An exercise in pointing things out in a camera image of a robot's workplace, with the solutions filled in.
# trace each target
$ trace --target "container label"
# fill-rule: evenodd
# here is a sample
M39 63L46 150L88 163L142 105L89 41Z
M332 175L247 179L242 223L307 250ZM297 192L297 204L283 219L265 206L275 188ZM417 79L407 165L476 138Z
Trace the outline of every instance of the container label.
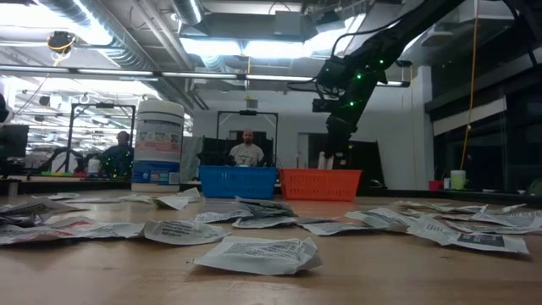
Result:
M164 161L134 161L134 183L152 183L159 186L178 185L180 164Z
M135 151L142 153L180 153L183 126L161 120L137 122Z

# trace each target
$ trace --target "red object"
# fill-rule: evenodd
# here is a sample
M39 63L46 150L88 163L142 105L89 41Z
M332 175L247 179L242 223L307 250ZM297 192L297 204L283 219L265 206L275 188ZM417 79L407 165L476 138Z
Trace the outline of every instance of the red object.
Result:
M444 188L444 181L442 180L436 180L436 181L430 181L429 182L429 190L430 191L440 191Z
M361 170L281 169L282 196L295 200L352 201Z

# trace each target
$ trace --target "workbench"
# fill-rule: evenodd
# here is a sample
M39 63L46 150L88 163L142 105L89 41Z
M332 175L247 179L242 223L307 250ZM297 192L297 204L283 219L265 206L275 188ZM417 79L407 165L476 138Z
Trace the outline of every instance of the workbench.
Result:
M129 193L81 194L119 197ZM359 197L356 202L289 204L300 216L340 217L348 211L385 207L397 200L400 198ZM25 197L3 198L1 204L24 201ZM81 215L101 222L142 223L147 219L191 219L203 209L203 203L191 203L182 211L157 209L142 202L74 205L88 210L56 215L50 221ZM324 237L296 226L242 230L218 225L231 230L233 236L311 237L324 264L293 276L262 276L191 263L218 243L190 247L147 240L26 244L0 248L2 304L542 303L542 234L522 236L532 253L531 258L522 258L441 247L404 234Z

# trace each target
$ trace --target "blue plastic basket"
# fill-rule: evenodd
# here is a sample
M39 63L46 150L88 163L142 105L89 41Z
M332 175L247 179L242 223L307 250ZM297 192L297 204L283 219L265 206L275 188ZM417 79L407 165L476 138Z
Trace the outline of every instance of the blue plastic basket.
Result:
M277 169L201 165L200 180L205 197L271 199Z

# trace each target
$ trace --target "man in white shirt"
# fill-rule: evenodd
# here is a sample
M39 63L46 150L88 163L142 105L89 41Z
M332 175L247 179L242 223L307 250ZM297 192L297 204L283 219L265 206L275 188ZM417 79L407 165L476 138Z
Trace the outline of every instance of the man in white shirt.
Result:
M256 144L252 143L254 132L243 131L243 143L231 148L230 156L233 156L237 165L257 166L263 159L263 151Z

